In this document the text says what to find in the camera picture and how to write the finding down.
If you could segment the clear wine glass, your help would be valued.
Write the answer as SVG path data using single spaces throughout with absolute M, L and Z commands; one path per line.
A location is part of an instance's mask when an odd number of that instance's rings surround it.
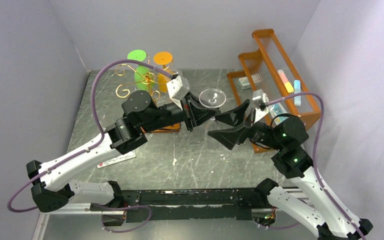
M 171 71 L 172 71 L 172 74 L 173 74 L 173 75 L 178 75 L 178 76 L 180 76 L 181 78 L 183 77 L 183 73 L 182 73 L 181 70 L 179 70 L 179 69 L 172 69 Z
M 199 102 L 206 108 L 210 108 L 213 110 L 219 110 L 222 107 L 226 100 L 226 94 L 218 89 L 218 88 L 207 88 L 203 90 L 198 96 Z M 216 150 L 218 148 L 218 141 L 214 138 L 210 137 L 208 133 L 210 131 L 220 130 L 221 125 L 215 119 L 215 117 L 211 117 L 205 124 L 205 145 L 210 150 Z

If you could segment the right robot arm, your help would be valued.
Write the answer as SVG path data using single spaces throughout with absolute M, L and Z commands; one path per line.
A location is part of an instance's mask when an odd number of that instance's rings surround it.
M 241 106 L 218 113 L 217 121 L 229 125 L 225 130 L 213 130 L 209 135 L 228 149 L 249 140 L 276 151 L 272 162 L 276 169 L 294 183 L 310 200 L 306 204 L 293 198 L 275 181 L 267 178 L 257 187 L 255 202 L 260 207 L 271 205 L 293 217 L 319 240 L 363 240 L 373 229 L 370 220 L 349 210 L 328 186 L 316 167 L 316 162 L 303 148 L 308 134 L 301 119 L 282 113 L 282 122 L 266 124 L 262 116 L 268 107 L 260 105 L 248 117 Z

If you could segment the green plastic wine glass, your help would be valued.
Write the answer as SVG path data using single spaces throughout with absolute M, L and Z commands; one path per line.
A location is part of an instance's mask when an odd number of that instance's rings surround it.
M 147 60 L 147 63 L 150 63 L 150 58 L 148 54 L 142 49 L 132 50 L 128 53 L 127 58 L 140 62 L 144 62 L 145 60 Z M 136 88 L 138 90 L 143 90 L 151 93 L 155 83 L 155 75 L 150 72 L 147 67 L 143 65 L 138 65 L 134 69 L 134 81 L 136 82 Z

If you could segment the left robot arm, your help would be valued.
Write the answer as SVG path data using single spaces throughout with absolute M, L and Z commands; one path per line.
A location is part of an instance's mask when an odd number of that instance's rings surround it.
M 225 101 L 225 95 L 217 89 L 206 89 L 199 96 L 188 92 L 181 100 L 161 106 L 155 104 L 147 91 L 131 93 L 121 105 L 123 116 L 107 126 L 102 134 L 57 159 L 44 163 L 33 160 L 27 164 L 28 176 L 33 181 L 34 203 L 43 213 L 74 203 L 119 209 L 123 196 L 115 181 L 82 183 L 76 176 L 144 145 L 146 133 L 177 123 L 184 123 L 192 131 L 218 114 Z

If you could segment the orange plastic wine glass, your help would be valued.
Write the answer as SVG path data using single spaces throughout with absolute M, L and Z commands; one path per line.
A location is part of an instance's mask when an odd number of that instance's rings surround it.
M 155 64 L 159 65 L 161 69 L 168 73 L 173 73 L 173 71 L 170 69 L 171 65 L 173 64 L 173 55 L 168 51 L 160 51 L 157 52 L 153 56 L 153 61 Z M 162 73 L 159 73 L 156 77 L 156 82 L 158 84 L 158 89 L 162 93 L 167 93 L 167 82 L 171 80 L 170 77 L 165 76 Z

